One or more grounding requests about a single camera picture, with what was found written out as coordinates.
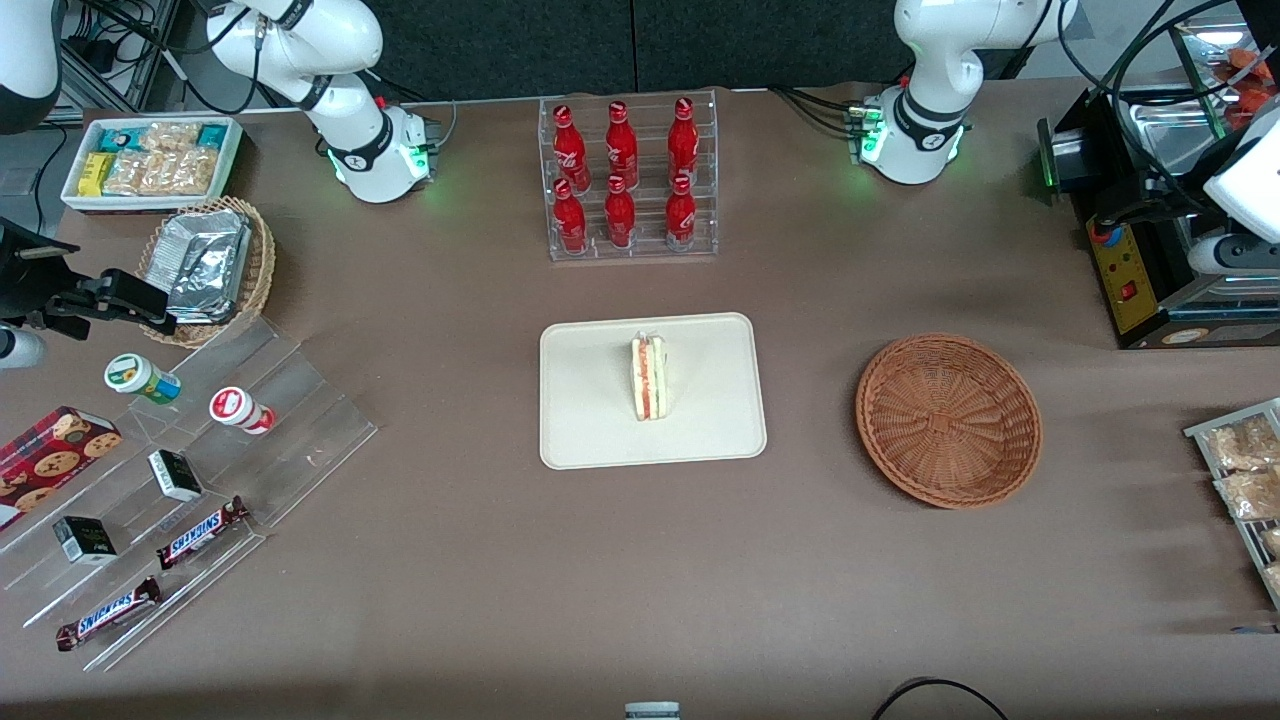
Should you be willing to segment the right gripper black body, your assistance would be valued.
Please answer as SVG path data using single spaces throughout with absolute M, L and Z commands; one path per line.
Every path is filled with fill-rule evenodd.
M 22 325 L 31 313 L 42 311 L 64 292 L 76 291 L 81 275 L 64 259 L 81 247 L 1 220 L 1 319 Z

